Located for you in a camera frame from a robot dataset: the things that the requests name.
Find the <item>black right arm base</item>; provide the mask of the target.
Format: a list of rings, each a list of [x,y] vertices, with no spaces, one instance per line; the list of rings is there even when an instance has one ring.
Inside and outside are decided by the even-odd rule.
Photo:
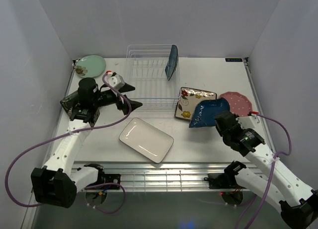
[[[238,187],[235,177],[226,173],[219,174],[216,177],[209,173],[207,177],[204,177],[204,181],[208,182],[209,189],[235,189]]]

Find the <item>dark blue leaf plate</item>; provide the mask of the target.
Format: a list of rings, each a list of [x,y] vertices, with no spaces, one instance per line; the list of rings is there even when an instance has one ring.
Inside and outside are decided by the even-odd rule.
[[[195,107],[189,128],[214,127],[215,116],[229,110],[230,105],[224,98],[203,100]]]

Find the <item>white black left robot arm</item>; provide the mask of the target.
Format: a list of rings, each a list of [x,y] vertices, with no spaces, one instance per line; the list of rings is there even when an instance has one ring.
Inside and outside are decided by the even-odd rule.
[[[141,102],[130,100],[126,93],[135,87],[124,82],[120,75],[104,80],[102,90],[91,77],[79,81],[78,89],[64,97],[60,104],[69,116],[67,132],[41,168],[33,169],[31,182],[38,203],[69,208],[77,193],[86,188],[100,189],[107,182],[103,166],[88,163],[72,172],[75,158],[95,125],[100,108],[116,105],[117,109],[128,116],[141,107]]]

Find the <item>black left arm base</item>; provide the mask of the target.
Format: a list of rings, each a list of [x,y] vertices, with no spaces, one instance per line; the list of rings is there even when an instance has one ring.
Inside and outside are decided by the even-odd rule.
[[[102,183],[115,183],[115,184],[120,184],[121,183],[121,174],[104,174],[102,176]],[[116,185],[104,185],[101,186],[101,189],[104,191],[107,190],[118,190],[120,189],[119,186]]]

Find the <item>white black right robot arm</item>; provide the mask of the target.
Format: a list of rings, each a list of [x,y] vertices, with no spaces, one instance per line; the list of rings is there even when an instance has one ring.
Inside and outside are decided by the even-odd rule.
[[[259,114],[239,117],[230,111],[215,116],[216,129],[226,146],[253,163],[265,178],[244,163],[233,161],[218,178],[220,186],[250,190],[281,215],[292,229],[306,229],[318,218],[318,192],[297,177],[255,131]]]

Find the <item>teal leaf-shaped plate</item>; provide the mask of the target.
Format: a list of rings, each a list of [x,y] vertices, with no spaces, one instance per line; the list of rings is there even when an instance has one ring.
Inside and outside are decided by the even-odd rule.
[[[166,79],[168,81],[170,81],[170,79],[172,78],[172,75],[177,67],[177,63],[178,63],[178,47],[176,45],[172,45],[168,62],[164,70],[166,74]]]

